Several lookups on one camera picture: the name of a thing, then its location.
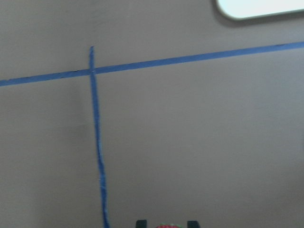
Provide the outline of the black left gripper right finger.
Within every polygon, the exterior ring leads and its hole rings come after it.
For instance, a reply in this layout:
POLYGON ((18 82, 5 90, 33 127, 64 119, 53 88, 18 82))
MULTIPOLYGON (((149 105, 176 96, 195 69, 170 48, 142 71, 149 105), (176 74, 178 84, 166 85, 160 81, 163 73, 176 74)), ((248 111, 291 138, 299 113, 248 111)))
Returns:
POLYGON ((199 222, 196 220, 187 221, 187 228, 199 228, 199 222))

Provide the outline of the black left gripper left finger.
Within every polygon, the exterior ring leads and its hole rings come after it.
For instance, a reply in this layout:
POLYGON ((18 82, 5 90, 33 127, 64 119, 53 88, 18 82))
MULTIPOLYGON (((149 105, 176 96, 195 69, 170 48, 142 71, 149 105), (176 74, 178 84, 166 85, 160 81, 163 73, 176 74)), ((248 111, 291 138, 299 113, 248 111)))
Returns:
POLYGON ((137 220, 135 228, 147 228, 147 220, 137 220))

